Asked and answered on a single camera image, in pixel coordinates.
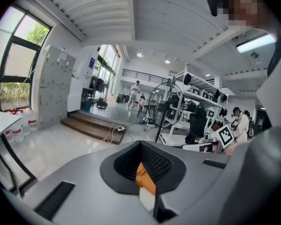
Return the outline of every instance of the railing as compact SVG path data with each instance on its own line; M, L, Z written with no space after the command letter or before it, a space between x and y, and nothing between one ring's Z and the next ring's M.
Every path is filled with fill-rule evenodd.
M123 77L133 77L135 79L145 80L153 83L168 83L171 82L168 78L163 78L159 76L155 76L148 73L141 73L137 71L132 71L128 69L123 69Z

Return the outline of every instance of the fluorescent light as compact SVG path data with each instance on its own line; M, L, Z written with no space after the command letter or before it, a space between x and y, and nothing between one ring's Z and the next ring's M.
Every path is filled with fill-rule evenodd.
M274 43L275 39L272 35L266 35L260 38L257 38L253 41L250 41L248 43L245 43L243 45L237 46L237 50L240 53L244 53L246 51L252 50L254 48L258 48L267 44Z

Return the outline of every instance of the wooden platform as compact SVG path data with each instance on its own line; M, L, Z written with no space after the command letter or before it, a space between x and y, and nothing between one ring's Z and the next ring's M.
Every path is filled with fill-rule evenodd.
M61 124L99 140L104 139L109 134L110 130L112 133L115 127L122 126L119 124L113 125L112 122L96 119L77 112L72 113L68 118L61 120ZM113 144L120 144L125 132L126 130L119 132L116 128L113 132L113 140L111 134L107 137L107 140L109 142L112 140Z

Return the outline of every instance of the orange component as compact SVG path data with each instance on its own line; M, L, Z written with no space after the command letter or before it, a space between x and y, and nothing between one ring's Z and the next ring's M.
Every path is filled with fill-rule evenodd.
M142 163L140 163L136 172L136 183L155 195L156 186Z

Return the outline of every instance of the ceiling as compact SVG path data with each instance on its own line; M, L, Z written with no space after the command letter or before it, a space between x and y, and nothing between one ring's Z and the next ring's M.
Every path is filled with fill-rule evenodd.
M126 45L133 56L179 72L185 63L199 76L221 76L237 96L263 83L274 44L240 54L236 45L264 32L228 26L213 17L206 0L35 0L88 45Z
M174 73L179 73L185 68L185 61L182 61L180 58L173 57L171 55L168 55L167 53L163 53L159 51L158 49L151 49L148 47L127 47L127 52L129 59L138 59L142 62L147 62L149 64L155 64L160 67L168 68L170 71L173 71ZM137 57L137 53L141 53L143 57L139 58ZM166 64L164 61L169 60L170 64ZM196 66L188 65L188 71L200 76L205 77L205 74L203 71Z

